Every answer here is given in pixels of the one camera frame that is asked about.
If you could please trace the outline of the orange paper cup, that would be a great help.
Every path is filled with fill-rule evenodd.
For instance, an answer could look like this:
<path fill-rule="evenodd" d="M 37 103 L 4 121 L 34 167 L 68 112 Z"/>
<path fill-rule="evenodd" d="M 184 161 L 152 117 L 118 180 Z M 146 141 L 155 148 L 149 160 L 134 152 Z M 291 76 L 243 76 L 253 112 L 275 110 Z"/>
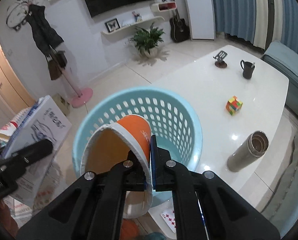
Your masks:
<path fill-rule="evenodd" d="M 125 161 L 132 151 L 145 175 L 144 192 L 128 191 L 124 207 L 125 219 L 138 218 L 151 207 L 153 200 L 152 174 L 150 171 L 149 122 L 142 116 L 131 114 L 112 124 L 103 124 L 87 141 L 80 164 L 80 173 L 97 174 L 109 171 Z"/>

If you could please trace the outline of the playing card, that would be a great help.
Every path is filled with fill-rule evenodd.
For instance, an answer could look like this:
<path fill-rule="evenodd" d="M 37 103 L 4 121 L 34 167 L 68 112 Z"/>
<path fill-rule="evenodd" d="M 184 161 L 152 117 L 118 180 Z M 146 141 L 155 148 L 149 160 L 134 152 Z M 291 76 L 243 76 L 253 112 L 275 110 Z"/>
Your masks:
<path fill-rule="evenodd" d="M 173 232 L 176 233 L 176 220 L 175 220 L 175 215 L 174 215 L 174 209 L 167 208 L 162 211 L 160 214 L 164 222 L 167 224 L 169 229 Z"/>

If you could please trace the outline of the white cardboard box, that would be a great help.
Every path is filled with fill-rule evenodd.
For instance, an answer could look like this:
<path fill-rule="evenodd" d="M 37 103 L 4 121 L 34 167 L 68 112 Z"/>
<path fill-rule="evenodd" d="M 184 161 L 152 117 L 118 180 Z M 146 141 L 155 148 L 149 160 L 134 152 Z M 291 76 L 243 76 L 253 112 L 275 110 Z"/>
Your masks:
<path fill-rule="evenodd" d="M 17 180 L 18 189 L 11 194 L 19 202 L 32 207 L 39 187 L 50 167 L 54 155 L 62 146 L 72 124 L 49 95 L 40 98 L 28 111 L 18 128 L 10 137 L 1 159 L 43 139 L 52 142 L 52 153 L 26 168 L 26 173 Z"/>

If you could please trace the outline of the steel thermos bottle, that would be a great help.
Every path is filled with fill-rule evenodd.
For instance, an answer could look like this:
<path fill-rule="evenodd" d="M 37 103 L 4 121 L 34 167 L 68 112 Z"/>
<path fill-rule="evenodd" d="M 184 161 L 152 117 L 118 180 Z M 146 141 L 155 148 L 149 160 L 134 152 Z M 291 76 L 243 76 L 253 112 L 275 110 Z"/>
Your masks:
<path fill-rule="evenodd" d="M 262 157 L 269 148 L 269 139 L 262 131 L 255 131 L 229 156 L 227 167 L 232 172 L 239 172 Z"/>

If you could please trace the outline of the light blue plastic basket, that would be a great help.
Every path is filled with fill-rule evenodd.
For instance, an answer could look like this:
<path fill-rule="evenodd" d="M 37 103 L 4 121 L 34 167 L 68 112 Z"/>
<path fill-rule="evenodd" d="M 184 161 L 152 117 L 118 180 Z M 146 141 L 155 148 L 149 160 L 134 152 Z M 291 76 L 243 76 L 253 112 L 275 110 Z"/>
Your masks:
<path fill-rule="evenodd" d="M 102 100 L 80 124 L 72 149 L 73 170 L 77 177 L 80 176 L 84 149 L 93 133 L 100 126 L 129 114 L 144 117 L 156 136 L 158 147 L 169 151 L 171 158 L 188 170 L 196 170 L 203 135 L 192 106 L 178 94 L 162 88 L 134 87 Z"/>

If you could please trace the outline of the colourful puzzle cube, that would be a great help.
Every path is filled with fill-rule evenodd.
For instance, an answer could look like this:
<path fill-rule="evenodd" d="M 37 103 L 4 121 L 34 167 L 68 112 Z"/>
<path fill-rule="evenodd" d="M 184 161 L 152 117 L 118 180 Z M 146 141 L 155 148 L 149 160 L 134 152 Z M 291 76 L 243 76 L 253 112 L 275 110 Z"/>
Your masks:
<path fill-rule="evenodd" d="M 233 116 L 241 109 L 243 105 L 243 102 L 240 101 L 236 96 L 232 96 L 230 99 L 228 99 L 226 103 L 226 110 L 228 113 Z"/>

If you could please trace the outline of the pink coat rack stand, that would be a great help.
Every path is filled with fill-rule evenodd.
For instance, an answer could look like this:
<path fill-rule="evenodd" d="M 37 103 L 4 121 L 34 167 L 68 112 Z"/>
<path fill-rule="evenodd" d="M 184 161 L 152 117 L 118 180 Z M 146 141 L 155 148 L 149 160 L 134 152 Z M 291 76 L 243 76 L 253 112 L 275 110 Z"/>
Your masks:
<path fill-rule="evenodd" d="M 66 69 L 61 69 L 62 75 L 65 77 L 66 81 L 69 83 L 71 88 L 76 93 L 71 99 L 71 105 L 73 108 L 80 108 L 85 105 L 93 96 L 93 90 L 89 87 L 80 89 L 75 83 L 70 73 Z"/>

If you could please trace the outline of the brown hanging bag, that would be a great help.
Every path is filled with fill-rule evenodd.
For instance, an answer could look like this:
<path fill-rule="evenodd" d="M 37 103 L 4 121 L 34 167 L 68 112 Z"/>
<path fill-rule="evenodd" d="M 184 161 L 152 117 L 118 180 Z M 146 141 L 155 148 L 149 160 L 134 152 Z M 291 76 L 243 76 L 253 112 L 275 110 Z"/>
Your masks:
<path fill-rule="evenodd" d="M 51 80 L 59 79 L 62 75 L 61 70 L 66 68 L 67 59 L 65 56 L 65 51 L 60 50 L 56 53 L 52 52 L 50 55 L 50 60 L 48 60 L 48 71 Z"/>

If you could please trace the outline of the black coat on rack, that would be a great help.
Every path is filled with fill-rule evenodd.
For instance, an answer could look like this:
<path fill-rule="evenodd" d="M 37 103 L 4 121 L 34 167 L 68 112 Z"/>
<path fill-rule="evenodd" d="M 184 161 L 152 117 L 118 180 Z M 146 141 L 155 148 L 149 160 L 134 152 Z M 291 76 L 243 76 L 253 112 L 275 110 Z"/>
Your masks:
<path fill-rule="evenodd" d="M 29 5 L 26 21 L 31 26 L 36 46 L 46 57 L 50 56 L 52 49 L 64 42 L 46 20 L 45 6 Z"/>

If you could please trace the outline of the phone stand on coaster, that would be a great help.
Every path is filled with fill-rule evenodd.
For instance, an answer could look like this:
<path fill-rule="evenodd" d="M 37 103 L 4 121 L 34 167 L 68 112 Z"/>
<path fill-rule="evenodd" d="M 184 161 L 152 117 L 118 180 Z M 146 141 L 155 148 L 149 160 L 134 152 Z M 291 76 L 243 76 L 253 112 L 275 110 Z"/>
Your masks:
<path fill-rule="evenodd" d="M 215 65 L 218 67 L 218 68 L 226 68 L 227 67 L 227 64 L 226 62 L 224 61 L 225 57 L 227 56 L 227 53 L 223 50 L 219 51 L 219 53 L 214 56 L 214 60 L 215 60 Z"/>

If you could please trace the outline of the black mug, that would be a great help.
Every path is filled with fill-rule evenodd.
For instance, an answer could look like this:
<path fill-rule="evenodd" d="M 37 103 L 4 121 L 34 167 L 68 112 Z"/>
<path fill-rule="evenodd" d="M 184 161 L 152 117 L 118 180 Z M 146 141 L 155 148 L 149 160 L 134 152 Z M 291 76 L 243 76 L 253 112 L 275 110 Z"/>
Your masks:
<path fill-rule="evenodd" d="M 248 61 L 241 60 L 240 61 L 240 66 L 243 70 L 242 76 L 245 79 L 250 80 L 252 78 L 252 74 L 253 74 L 254 69 L 255 69 L 255 63 L 251 63 L 251 62 L 248 62 Z"/>

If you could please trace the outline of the teal sofa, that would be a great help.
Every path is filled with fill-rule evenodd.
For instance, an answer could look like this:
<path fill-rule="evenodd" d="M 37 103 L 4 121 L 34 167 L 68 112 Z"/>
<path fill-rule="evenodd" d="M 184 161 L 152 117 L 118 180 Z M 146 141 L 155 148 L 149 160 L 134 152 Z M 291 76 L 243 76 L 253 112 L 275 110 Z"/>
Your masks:
<path fill-rule="evenodd" d="M 298 116 L 298 54 L 286 45 L 273 41 L 261 59 L 289 79 L 285 104 Z"/>

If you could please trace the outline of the green potted plant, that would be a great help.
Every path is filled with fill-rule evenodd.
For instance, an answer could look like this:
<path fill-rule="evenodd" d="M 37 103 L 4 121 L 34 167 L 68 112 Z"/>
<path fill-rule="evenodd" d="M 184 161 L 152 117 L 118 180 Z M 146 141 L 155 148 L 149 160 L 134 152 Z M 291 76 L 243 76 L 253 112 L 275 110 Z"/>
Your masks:
<path fill-rule="evenodd" d="M 163 28 L 155 27 L 152 23 L 149 29 L 136 27 L 134 35 L 129 39 L 141 55 L 154 58 L 158 55 L 159 43 L 163 42 Z"/>

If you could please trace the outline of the black acoustic guitar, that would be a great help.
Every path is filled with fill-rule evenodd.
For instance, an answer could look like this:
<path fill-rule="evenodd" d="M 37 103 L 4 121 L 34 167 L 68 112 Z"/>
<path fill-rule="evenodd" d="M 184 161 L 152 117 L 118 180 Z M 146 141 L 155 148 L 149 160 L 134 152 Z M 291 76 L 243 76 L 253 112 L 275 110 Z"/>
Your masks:
<path fill-rule="evenodd" d="M 190 29 L 186 25 L 184 18 L 180 18 L 177 9 L 174 10 L 174 16 L 170 18 L 171 39 L 175 43 L 186 41 L 190 38 Z"/>

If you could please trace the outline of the framed butterfly picture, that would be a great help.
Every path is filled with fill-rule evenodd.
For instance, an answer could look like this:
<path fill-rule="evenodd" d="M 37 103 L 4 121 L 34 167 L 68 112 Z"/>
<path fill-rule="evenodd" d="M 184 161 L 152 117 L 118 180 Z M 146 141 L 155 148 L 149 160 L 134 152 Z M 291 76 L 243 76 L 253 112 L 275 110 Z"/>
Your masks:
<path fill-rule="evenodd" d="M 117 18 L 109 20 L 108 22 L 105 23 L 105 26 L 106 26 L 106 29 L 109 33 L 120 29 L 120 24 L 119 24 Z"/>

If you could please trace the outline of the blue striped curtain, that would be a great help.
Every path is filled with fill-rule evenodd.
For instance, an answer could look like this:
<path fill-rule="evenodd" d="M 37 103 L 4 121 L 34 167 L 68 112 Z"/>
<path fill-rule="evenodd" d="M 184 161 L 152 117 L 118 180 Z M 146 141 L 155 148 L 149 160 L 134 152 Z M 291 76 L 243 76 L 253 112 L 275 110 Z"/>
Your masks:
<path fill-rule="evenodd" d="M 296 0 L 213 0 L 217 32 L 267 49 L 279 41 L 298 54 Z"/>

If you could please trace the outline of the white refrigerator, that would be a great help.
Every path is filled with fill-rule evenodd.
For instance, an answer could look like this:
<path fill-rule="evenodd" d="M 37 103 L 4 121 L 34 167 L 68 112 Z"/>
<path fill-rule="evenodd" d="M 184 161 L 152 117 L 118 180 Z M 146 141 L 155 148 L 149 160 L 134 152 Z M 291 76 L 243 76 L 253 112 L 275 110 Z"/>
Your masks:
<path fill-rule="evenodd" d="M 185 0 L 192 40 L 215 39 L 215 16 L 212 0 Z"/>

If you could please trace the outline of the white curved wall shelf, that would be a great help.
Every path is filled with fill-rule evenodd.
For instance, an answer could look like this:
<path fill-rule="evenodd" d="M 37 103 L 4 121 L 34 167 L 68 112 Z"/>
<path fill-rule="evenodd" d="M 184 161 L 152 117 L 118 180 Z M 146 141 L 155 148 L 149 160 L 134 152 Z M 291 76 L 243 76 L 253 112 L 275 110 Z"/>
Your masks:
<path fill-rule="evenodd" d="M 122 40 L 124 38 L 127 38 L 129 36 L 132 36 L 137 28 L 145 28 L 148 29 L 152 23 L 154 24 L 160 24 L 161 22 L 164 22 L 165 18 L 162 16 L 154 16 L 152 18 L 144 19 L 140 22 L 131 23 L 129 25 L 123 26 L 120 29 L 114 30 L 111 33 L 107 31 L 101 31 L 101 37 L 106 38 L 107 40 Z"/>

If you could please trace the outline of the white and red wall cubby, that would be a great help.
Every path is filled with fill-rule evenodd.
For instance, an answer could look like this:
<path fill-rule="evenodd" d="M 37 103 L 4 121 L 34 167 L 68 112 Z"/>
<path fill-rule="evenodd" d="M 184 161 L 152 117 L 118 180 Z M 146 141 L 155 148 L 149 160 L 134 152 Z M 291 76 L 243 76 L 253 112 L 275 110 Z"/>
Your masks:
<path fill-rule="evenodd" d="M 152 12 L 166 12 L 166 11 L 170 11 L 170 10 L 176 10 L 177 4 L 176 4 L 176 2 L 153 3 L 150 5 L 150 9 Z"/>

